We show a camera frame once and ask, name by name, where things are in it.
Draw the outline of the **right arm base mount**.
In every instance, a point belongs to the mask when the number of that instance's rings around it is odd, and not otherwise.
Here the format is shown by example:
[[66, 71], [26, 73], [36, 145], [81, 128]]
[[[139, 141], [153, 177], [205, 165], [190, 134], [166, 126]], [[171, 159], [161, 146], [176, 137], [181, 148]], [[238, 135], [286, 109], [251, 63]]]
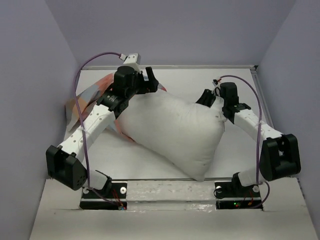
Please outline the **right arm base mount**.
[[263, 209], [260, 189], [257, 185], [242, 186], [235, 173], [231, 180], [216, 181], [213, 195], [217, 210]]

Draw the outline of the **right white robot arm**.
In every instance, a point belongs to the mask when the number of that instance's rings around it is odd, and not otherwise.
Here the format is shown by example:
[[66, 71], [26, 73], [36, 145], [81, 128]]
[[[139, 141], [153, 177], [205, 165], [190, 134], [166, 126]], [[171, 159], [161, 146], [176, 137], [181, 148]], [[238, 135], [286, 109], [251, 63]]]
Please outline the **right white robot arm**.
[[207, 107], [216, 105], [226, 119], [256, 141], [258, 163], [233, 175], [230, 190], [235, 196], [242, 196], [249, 186], [300, 173], [297, 138], [275, 130], [263, 122], [262, 116], [256, 115], [249, 105], [241, 103], [235, 83], [224, 82], [214, 90], [205, 89], [197, 103]]

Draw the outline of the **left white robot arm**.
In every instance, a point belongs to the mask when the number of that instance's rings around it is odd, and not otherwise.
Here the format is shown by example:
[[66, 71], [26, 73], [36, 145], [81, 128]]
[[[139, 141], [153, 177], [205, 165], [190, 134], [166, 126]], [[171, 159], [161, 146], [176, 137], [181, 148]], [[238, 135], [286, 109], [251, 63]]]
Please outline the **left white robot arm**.
[[120, 66], [114, 74], [113, 83], [97, 99], [86, 119], [59, 146], [49, 146], [45, 152], [47, 172], [50, 178], [76, 191], [88, 188], [104, 198], [110, 194], [112, 179], [106, 174], [91, 170], [88, 149], [98, 136], [113, 123], [129, 106], [135, 95], [155, 93], [159, 82], [153, 69], [142, 72], [130, 66]]

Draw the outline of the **orange blue checked pillowcase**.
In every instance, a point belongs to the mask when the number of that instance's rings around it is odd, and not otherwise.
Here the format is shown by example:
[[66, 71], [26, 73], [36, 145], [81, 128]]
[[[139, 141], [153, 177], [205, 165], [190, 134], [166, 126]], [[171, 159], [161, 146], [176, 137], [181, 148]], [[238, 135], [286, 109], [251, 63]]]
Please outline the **orange blue checked pillowcase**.
[[[110, 73], [76, 96], [83, 119], [89, 116], [98, 98], [113, 82], [114, 74]], [[168, 93], [135, 96], [123, 115], [106, 128], [129, 141], [157, 145], [172, 135], [166, 119], [170, 100], [172, 96]]]

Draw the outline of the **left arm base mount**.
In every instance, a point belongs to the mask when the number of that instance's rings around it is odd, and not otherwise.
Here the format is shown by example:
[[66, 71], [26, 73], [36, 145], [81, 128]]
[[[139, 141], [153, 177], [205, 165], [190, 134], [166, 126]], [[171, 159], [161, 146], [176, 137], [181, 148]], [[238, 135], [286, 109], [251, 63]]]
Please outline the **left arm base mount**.
[[127, 210], [128, 182], [112, 180], [101, 171], [90, 172], [90, 187], [84, 185], [79, 208], [82, 210]]

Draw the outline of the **white pillow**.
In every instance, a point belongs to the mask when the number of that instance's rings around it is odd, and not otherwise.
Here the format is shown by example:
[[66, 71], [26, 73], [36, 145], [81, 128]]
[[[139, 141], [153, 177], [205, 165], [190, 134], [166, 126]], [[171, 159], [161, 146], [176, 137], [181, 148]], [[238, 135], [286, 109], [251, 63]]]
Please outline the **white pillow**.
[[202, 182], [224, 133], [223, 99], [211, 106], [164, 90], [135, 95], [116, 120], [121, 133]]

